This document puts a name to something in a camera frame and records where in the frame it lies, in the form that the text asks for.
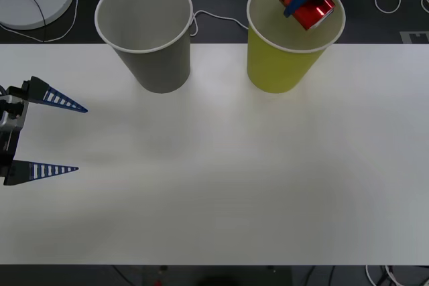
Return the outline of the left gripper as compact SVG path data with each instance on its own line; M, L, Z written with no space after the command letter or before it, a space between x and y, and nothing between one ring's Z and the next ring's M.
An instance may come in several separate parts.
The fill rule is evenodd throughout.
M24 81L22 89L25 92L26 100L29 102L79 113L88 112L81 104L51 87L38 77L32 76L30 80ZM18 131L1 131L1 176L4 178L4 186L16 186L78 171L78 167L73 166L14 161L13 158L15 157L18 141Z

